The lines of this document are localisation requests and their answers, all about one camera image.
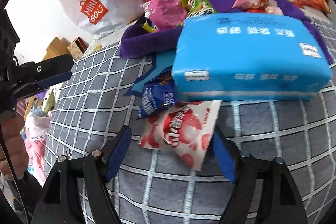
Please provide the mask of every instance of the hi logo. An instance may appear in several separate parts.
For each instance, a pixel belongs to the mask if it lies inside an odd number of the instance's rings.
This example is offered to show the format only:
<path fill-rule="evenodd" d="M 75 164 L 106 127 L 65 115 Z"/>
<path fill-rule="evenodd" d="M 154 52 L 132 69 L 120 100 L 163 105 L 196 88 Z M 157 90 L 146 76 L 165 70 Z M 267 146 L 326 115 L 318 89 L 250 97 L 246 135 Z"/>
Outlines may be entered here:
<path fill-rule="evenodd" d="M 87 15 L 89 21 L 94 25 L 109 11 L 99 0 L 82 0 L 79 4 L 82 6 L 81 12 Z"/>

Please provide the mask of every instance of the purple fabric tray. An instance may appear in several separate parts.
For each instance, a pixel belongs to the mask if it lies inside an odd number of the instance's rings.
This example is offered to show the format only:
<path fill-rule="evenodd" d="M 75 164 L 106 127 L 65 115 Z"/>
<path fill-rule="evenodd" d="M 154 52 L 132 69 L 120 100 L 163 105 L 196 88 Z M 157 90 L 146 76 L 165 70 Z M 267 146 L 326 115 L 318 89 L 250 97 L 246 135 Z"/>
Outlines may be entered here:
<path fill-rule="evenodd" d="M 209 0 L 219 13 L 242 13 L 243 10 L 231 8 L 236 0 Z M 311 21 L 305 14 L 287 0 L 275 0 L 283 11 L 284 15 L 294 17 L 303 22 L 309 32 L 315 37 L 319 43 L 327 61 L 333 63 L 333 57 L 329 54 L 327 47 Z M 121 58 L 137 58 L 142 57 L 151 52 L 166 51 L 175 48 L 179 40 L 182 27 L 149 33 L 140 25 L 130 26 L 121 38 L 120 57 Z"/>

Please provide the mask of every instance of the red and white snack package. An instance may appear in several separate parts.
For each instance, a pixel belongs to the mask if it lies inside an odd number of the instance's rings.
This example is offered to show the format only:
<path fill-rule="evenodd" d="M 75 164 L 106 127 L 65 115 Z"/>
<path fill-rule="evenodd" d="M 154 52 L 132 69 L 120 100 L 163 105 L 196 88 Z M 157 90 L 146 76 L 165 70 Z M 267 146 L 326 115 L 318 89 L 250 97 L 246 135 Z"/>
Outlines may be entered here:
<path fill-rule="evenodd" d="M 140 146 L 173 149 L 191 168 L 200 171 L 218 117 L 221 100 L 177 104 L 146 120 Z"/>

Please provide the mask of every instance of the gray checkered tablecloth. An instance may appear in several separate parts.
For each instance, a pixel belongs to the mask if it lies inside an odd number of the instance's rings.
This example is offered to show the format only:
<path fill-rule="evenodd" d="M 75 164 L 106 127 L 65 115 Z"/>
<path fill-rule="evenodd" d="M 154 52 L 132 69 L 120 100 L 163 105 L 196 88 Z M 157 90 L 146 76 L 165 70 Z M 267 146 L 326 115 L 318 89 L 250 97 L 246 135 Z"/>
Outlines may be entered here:
<path fill-rule="evenodd" d="M 312 19 L 336 56 L 336 28 Z M 137 121 L 141 99 L 123 96 L 135 79 L 146 73 L 151 57 L 118 57 L 119 41 L 88 55 L 73 67 L 63 84 L 50 125 L 45 172 L 66 150 L 72 158 L 100 149 L 122 125 L 132 129 L 132 143 L 109 194 L 123 223 L 217 223 L 233 185 L 222 175 L 208 152 L 202 172 L 190 170 L 171 152 L 142 149 L 138 145 L 143 121 Z M 333 79 L 310 101 L 223 102 L 217 124 L 239 148 L 254 157 L 283 157 L 298 186 L 310 224 L 318 223 L 336 198 L 336 63 Z M 93 223 L 85 184 L 79 180 L 83 211 Z M 258 209 L 258 182 L 248 224 Z"/>

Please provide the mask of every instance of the blue snack package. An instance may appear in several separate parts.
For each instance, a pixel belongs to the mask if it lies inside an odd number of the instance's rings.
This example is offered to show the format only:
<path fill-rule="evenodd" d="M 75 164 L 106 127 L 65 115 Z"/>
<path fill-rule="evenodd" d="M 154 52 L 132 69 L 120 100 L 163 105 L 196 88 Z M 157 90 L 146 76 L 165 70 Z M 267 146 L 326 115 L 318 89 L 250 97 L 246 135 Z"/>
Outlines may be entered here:
<path fill-rule="evenodd" d="M 138 120 L 145 119 L 151 114 L 177 103 L 171 68 L 171 66 L 165 68 L 158 76 L 144 85 L 142 106 L 138 113 Z"/>

